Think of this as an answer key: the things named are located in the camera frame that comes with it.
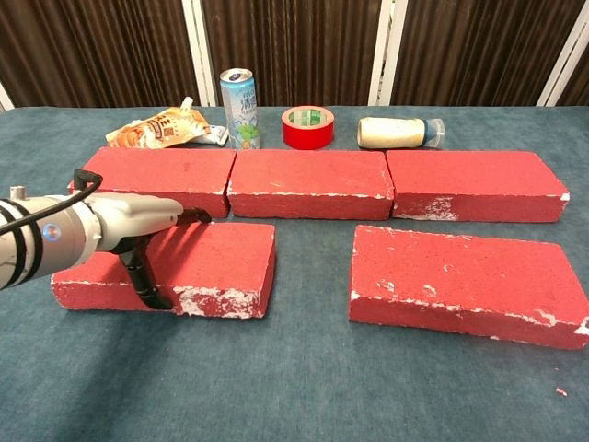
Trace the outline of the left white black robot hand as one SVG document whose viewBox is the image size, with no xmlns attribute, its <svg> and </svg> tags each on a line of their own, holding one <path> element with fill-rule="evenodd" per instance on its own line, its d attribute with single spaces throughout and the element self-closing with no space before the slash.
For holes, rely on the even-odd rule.
<svg viewBox="0 0 589 442">
<path fill-rule="evenodd" d="M 147 247 L 155 234 L 171 227 L 210 223 L 210 214 L 173 199 L 137 193 L 100 192 L 86 203 L 100 223 L 97 250 L 119 257 L 135 293 L 147 307 L 172 309 L 173 303 L 156 286 Z"/>
</svg>

